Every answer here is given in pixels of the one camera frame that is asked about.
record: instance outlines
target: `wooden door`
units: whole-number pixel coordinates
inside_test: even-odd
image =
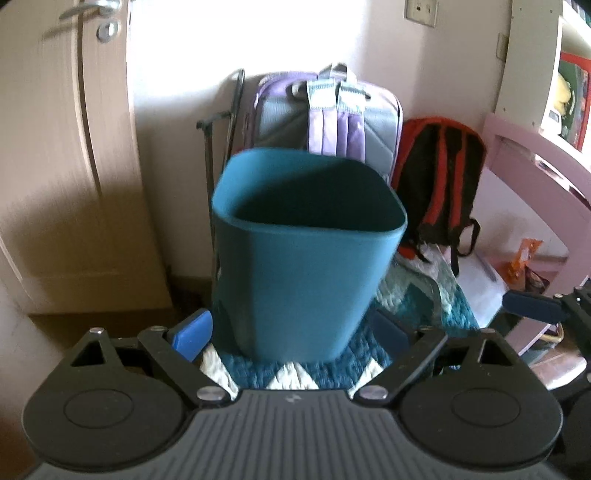
[[[0,10],[0,278],[26,313],[170,306],[128,93],[128,2],[64,21],[76,0]],[[119,31],[102,43],[108,21]]]

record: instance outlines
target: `silver bolt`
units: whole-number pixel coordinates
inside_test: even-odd
[[[359,396],[365,400],[385,400],[388,390],[381,385],[365,385],[359,389]]]
[[[197,390],[197,398],[203,401],[220,401],[226,396],[226,391],[222,387],[201,387]]]

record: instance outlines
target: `door handle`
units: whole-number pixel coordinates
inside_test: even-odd
[[[95,8],[99,9],[99,15],[101,17],[110,17],[121,8],[121,0],[93,0],[86,4],[79,4],[63,12],[60,15],[60,20],[66,20],[67,18]]]

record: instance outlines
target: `red and black backpack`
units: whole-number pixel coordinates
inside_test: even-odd
[[[404,122],[392,188],[408,215],[408,228],[399,252],[422,257],[420,244],[451,247],[452,270],[458,257],[472,253],[480,225],[470,217],[486,148],[466,125],[447,118]],[[458,251],[460,235],[473,227],[470,250]]]

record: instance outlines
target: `wooden floor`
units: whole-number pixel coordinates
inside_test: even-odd
[[[151,325],[174,325],[173,310],[29,318],[0,283],[0,479],[16,478],[34,463],[21,427],[27,399],[93,326],[110,336],[134,336]]]

